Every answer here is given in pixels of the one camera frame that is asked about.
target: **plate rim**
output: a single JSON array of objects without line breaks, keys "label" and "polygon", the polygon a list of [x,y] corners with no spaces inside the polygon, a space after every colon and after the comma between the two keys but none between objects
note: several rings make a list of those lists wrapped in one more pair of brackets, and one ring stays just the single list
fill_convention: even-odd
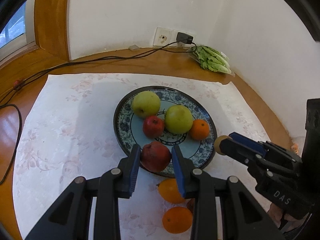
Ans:
[{"label": "plate rim", "polygon": [[[119,128],[118,128],[118,125],[117,125],[117,117],[119,116],[120,114],[120,111],[122,109],[122,106],[124,104],[125,101],[128,100],[128,98],[131,98],[133,95],[135,94],[138,94],[140,92],[143,92],[143,91],[148,91],[148,90],[156,90],[156,89],[165,89],[165,90],[171,90],[172,92],[178,92],[180,93],[181,95],[183,95],[185,98],[187,98],[188,100],[190,100],[191,102],[195,103],[201,110],[202,112],[206,113],[209,117],[209,122],[210,122],[210,125],[212,127],[212,133],[213,133],[213,137],[214,139],[217,138],[217,129],[214,125],[214,122],[209,114],[209,112],[197,101],[195,100],[193,97],[189,96],[188,94],[180,91],[180,90],[177,90],[175,88],[170,88],[170,87],[165,87],[165,86],[145,86],[145,87],[140,87],[140,88],[137,88],[135,90],[132,90],[130,91],[128,94],[126,94],[118,103],[117,107],[116,107],[116,110],[115,110],[115,113],[113,115],[113,131],[115,133],[115,136],[116,136],[116,139],[117,139],[117,142],[118,144],[120,145],[121,149],[123,150],[123,152],[129,156],[130,155],[130,152],[128,152],[127,148],[125,147],[125,145],[120,141],[120,132],[119,132]],[[210,153],[210,156],[209,158],[199,166],[199,169],[204,169],[206,166],[209,165],[209,163],[212,161],[213,157],[215,156],[216,154],[216,151],[214,149],[214,147],[212,147],[212,151]],[[153,173],[153,174],[156,174],[156,175],[159,175],[159,176],[162,176],[162,177],[167,177],[167,178],[175,178],[174,174],[168,174],[168,173],[164,173],[164,172],[152,172],[152,171],[148,171],[150,173]]]}]

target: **power cord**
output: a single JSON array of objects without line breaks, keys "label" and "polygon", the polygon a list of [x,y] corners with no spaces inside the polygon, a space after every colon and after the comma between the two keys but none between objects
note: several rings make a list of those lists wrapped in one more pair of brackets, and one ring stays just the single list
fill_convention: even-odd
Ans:
[{"label": "power cord", "polygon": [[[20,141],[20,137],[21,137],[21,134],[22,134],[22,116],[21,116],[21,112],[20,112],[19,108],[15,104],[9,104],[9,102],[17,94],[17,92],[19,92],[26,85],[28,85],[28,84],[38,80],[39,78],[43,77],[44,75],[48,74],[52,70],[55,70],[55,69],[58,69],[58,68],[62,68],[62,67],[66,67],[66,66],[85,64],[85,63],[101,61],[101,60],[127,60],[127,59],[144,58],[144,57],[150,56],[151,54],[153,54],[153,53],[155,53],[155,52],[157,52],[159,50],[164,50],[164,51],[171,52],[171,53],[190,53],[190,52],[195,52],[196,49],[197,49],[197,45],[194,42],[192,42],[193,37],[189,36],[187,34],[184,34],[184,33],[180,33],[180,34],[181,34],[180,36],[179,36],[179,34],[177,35],[177,41],[175,41],[175,42],[171,42],[171,43],[169,43],[169,44],[167,44],[165,46],[162,46],[160,48],[157,48],[157,49],[151,49],[151,50],[142,52],[142,53],[137,54],[135,56],[131,56],[131,57],[106,56],[106,57],[100,57],[100,58],[91,59],[91,60],[84,60],[84,61],[77,61],[77,62],[67,62],[67,63],[63,63],[63,64],[60,64],[60,65],[57,65],[57,66],[54,66],[54,67],[51,67],[51,68],[48,68],[48,69],[44,69],[44,70],[41,70],[41,71],[33,74],[32,76],[30,76],[30,77],[28,77],[26,79],[24,79],[19,85],[17,85],[15,87],[13,87],[12,89],[10,89],[4,95],[4,97],[0,100],[0,103],[3,102],[12,92],[14,92],[14,93],[9,97],[9,99],[4,104],[0,105],[0,110],[3,109],[3,108],[9,107],[9,106],[14,107],[17,110],[18,116],[19,116],[19,129],[18,129],[17,141],[16,141],[16,145],[14,147],[12,158],[10,160],[8,169],[6,170],[3,179],[0,181],[0,185],[4,183],[4,181],[6,180],[8,174],[10,172],[10,169],[12,167],[14,158],[15,158],[16,153],[17,153],[17,148],[18,148],[18,144],[19,144],[19,141]],[[178,43],[178,42],[183,42],[183,43],[186,43],[186,44],[194,44],[194,50],[192,50],[192,51],[171,51],[171,50],[164,49],[164,48],[166,48],[166,47],[168,47],[168,46],[170,46],[172,44]]]}]

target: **power outlet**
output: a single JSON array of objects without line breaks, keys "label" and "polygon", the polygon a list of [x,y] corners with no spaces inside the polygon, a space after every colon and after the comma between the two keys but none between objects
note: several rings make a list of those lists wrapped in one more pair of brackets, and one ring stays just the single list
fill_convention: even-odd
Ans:
[{"label": "power outlet", "polygon": [[[155,38],[153,39],[153,46],[162,47],[162,46],[165,46],[169,43],[175,42],[178,32],[191,35],[193,37],[193,42],[194,42],[195,37],[196,37],[195,33],[157,27]],[[174,43],[174,44],[170,45],[169,47],[191,47],[191,46],[193,46],[193,45],[192,44],[184,44],[182,42],[179,42],[179,43]]]}]

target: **human hand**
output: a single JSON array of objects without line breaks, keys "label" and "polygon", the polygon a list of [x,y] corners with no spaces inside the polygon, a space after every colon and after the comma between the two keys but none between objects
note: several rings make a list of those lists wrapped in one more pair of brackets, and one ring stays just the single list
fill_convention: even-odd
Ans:
[{"label": "human hand", "polygon": [[[275,204],[271,203],[270,209],[267,213],[271,217],[273,222],[276,224],[276,226],[279,228],[280,224],[281,224],[283,210],[281,208],[279,208],[278,206],[276,206]],[[289,226],[289,228],[287,228],[286,232],[288,232],[292,229],[295,229],[297,227],[300,227],[304,223],[304,221],[306,220],[308,215],[309,214],[305,215],[303,219],[297,220],[294,217],[292,217],[291,215],[285,214],[284,219],[287,221],[292,221],[292,224]]]}]

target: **white floral tablecloth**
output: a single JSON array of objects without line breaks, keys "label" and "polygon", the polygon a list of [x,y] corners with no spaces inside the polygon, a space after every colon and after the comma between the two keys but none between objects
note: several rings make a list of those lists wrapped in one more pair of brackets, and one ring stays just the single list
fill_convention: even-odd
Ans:
[{"label": "white floral tablecloth", "polygon": [[[150,85],[192,96],[211,115],[218,136],[236,131],[257,141],[269,140],[232,83],[143,74],[49,75],[26,118],[15,159],[13,202],[23,239],[75,177],[99,177],[125,157],[113,131],[114,111],[127,93]],[[244,165],[216,154],[205,170],[222,179],[238,176],[268,210],[270,202],[255,192],[255,180]],[[172,235],[162,226],[162,215],[175,206],[157,192],[156,184],[163,179],[139,170],[132,198],[119,200],[122,240],[189,239],[191,230]]]}]

